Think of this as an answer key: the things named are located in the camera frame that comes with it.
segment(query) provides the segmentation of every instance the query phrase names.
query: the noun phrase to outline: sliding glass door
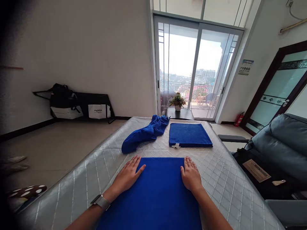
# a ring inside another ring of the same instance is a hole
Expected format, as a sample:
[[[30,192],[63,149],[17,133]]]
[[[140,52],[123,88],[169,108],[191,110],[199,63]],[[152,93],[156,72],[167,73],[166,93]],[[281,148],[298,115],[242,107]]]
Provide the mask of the sliding glass door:
[[[241,30],[155,16],[158,111],[180,92],[195,119],[214,120]]]

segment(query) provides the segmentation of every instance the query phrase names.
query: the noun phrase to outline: hand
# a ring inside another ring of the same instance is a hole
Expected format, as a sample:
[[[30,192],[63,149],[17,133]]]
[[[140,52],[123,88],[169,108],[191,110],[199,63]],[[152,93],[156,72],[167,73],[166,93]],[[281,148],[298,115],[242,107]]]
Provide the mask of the hand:
[[[203,188],[201,185],[201,176],[198,172],[196,164],[189,158],[188,156],[185,157],[185,167],[180,167],[181,170],[181,177],[183,184],[185,187],[194,192],[200,188]]]
[[[115,177],[113,184],[108,188],[103,196],[111,203],[124,191],[132,187],[138,177],[144,171],[146,165],[143,165],[136,173],[137,167],[140,163],[141,157],[136,155],[121,169]]]

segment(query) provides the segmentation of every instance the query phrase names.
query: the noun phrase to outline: sky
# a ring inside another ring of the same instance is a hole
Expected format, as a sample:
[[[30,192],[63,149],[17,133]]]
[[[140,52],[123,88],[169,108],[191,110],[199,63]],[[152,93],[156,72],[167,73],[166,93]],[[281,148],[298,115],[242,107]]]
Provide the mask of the sky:
[[[197,38],[185,37],[175,34],[170,34],[170,38],[168,37],[169,36],[168,34],[164,34],[164,36],[165,36],[164,38],[165,62],[163,61],[163,44],[159,43],[160,69],[163,72],[163,64],[164,64],[165,73],[168,72],[168,58],[169,58],[170,73],[175,73],[177,75],[182,75],[187,77],[190,76],[193,70]],[[213,42],[201,39],[196,69],[217,71],[222,56],[222,48],[220,45],[221,45],[220,42]]]

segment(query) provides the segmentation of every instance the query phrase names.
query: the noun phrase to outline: white bag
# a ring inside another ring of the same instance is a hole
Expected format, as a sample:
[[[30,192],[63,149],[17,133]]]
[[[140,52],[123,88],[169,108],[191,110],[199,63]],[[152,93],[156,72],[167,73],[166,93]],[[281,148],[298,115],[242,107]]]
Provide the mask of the white bag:
[[[77,117],[83,116],[80,106],[77,106],[77,110],[79,112],[77,110],[72,110],[71,108],[51,107],[51,109],[57,118],[75,119]]]
[[[111,116],[110,106],[105,104],[101,105],[89,105],[89,118],[94,119],[103,119],[106,118],[106,107],[107,107],[107,116]]]

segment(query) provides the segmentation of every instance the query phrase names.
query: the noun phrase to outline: blue towel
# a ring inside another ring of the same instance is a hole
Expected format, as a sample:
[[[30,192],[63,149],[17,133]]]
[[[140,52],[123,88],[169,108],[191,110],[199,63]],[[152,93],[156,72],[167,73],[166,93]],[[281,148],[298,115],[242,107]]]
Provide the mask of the blue towel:
[[[128,154],[136,151],[137,146],[146,141],[156,140],[157,136],[161,136],[167,125],[169,124],[169,118],[166,116],[159,117],[153,115],[149,125],[142,129],[138,129],[132,132],[122,144],[122,153]]]
[[[172,123],[169,146],[179,143],[183,147],[212,147],[212,141],[201,124]]]
[[[135,184],[102,215],[97,230],[201,230],[199,207],[185,188],[184,158],[142,158],[146,164]]]

